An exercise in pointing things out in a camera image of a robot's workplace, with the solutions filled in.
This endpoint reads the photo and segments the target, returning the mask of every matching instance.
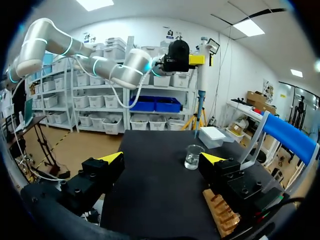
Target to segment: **floor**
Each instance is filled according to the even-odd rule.
[[[61,164],[61,172],[65,172],[69,169],[71,177],[78,173],[78,170],[81,169],[81,163],[86,159],[90,157],[101,158],[116,153],[122,140],[122,135],[113,136],[87,131],[69,133],[68,130],[45,126],[42,127],[42,130],[47,137],[49,145],[54,148],[52,151],[53,156],[57,162]],[[34,129],[30,130],[24,138],[27,144],[26,150],[28,154],[32,154],[32,158],[35,160],[35,166],[38,166],[45,156],[37,142]],[[298,160],[294,158],[292,163],[296,162],[298,162]],[[273,165],[270,166],[270,169],[272,170],[274,167],[279,168],[277,159],[275,159]],[[44,164],[41,164],[39,169],[42,171],[47,170]],[[283,184],[286,186],[290,179],[287,176],[294,172],[295,165],[283,164],[283,166],[280,167],[280,170],[285,175]],[[298,191],[294,194],[295,197],[304,197],[306,195],[315,175],[316,164],[313,166],[312,171],[301,184]]]

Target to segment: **black tabletop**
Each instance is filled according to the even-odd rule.
[[[192,131],[126,131],[119,148],[125,170],[104,200],[100,226],[146,238],[220,239],[202,194],[208,185],[198,170],[184,167],[192,144],[204,147]],[[205,149],[221,158],[243,152],[237,142]],[[250,173],[263,185],[272,179],[258,162]]]

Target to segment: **light fixture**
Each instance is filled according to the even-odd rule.
[[[304,76],[302,75],[302,72],[301,72],[301,71],[297,71],[297,70],[291,69],[291,73],[292,73],[292,75],[295,75],[295,76],[300,77],[300,78],[303,78],[303,77],[304,77]]]
[[[88,12],[114,5],[112,0],[76,0]]]
[[[265,32],[251,19],[239,22],[233,26],[248,37],[265,34]]]

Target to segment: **wooden block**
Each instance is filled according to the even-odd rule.
[[[208,204],[220,236],[224,238],[231,234],[240,221],[239,216],[231,210],[221,195],[215,195],[211,189],[204,190],[203,196]]]

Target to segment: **blue storage bin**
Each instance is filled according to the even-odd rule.
[[[52,66],[51,65],[43,66],[42,76],[48,75],[50,73],[52,73]]]
[[[54,61],[54,55],[51,53],[45,53],[43,57],[43,64],[50,65]]]
[[[158,96],[155,98],[155,111],[162,113],[179,113],[181,103],[174,97]]]
[[[129,105],[133,104],[136,96],[132,97],[129,101]],[[155,110],[155,97],[154,96],[139,96],[136,105],[131,108],[133,111],[145,111],[153,112]]]

